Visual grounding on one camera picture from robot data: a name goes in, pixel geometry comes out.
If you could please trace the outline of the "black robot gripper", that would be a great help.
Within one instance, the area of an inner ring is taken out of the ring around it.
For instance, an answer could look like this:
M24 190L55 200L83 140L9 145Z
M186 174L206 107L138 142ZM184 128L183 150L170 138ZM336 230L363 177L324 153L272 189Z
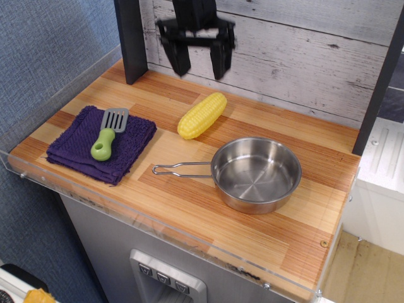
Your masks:
M158 20L160 39L167 58L179 76L190 69L188 46L210 47L213 74L224 77L235 49L233 21L217 16L215 1L174 1L175 18Z

